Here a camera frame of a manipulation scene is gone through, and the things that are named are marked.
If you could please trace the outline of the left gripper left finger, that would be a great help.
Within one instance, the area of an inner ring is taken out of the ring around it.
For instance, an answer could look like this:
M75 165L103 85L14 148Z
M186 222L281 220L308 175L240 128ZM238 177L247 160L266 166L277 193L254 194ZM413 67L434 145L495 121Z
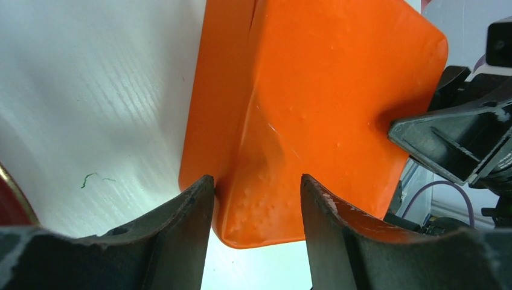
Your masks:
M214 210L205 175L172 200L79 239L1 228L2 289L200 289Z

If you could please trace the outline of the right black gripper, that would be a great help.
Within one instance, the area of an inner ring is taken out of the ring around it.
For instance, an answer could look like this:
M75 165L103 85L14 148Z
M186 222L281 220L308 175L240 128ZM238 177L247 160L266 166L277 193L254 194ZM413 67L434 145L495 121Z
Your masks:
M388 138L449 181L511 196L511 94L393 121Z

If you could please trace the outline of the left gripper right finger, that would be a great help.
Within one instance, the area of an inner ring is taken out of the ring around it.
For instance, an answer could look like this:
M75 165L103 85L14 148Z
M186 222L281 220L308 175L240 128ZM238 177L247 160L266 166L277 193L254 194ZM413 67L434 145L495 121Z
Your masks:
M510 289L511 230L428 236L371 216L311 175L300 185L313 289Z

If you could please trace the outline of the orange box lid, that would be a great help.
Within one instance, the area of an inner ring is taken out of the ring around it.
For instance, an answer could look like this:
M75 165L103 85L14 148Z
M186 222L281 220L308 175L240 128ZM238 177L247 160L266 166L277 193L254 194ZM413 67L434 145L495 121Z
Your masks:
M389 125L426 111L448 50L405 1L207 1L180 188L214 178L232 248L304 239L305 173L381 219L408 158Z

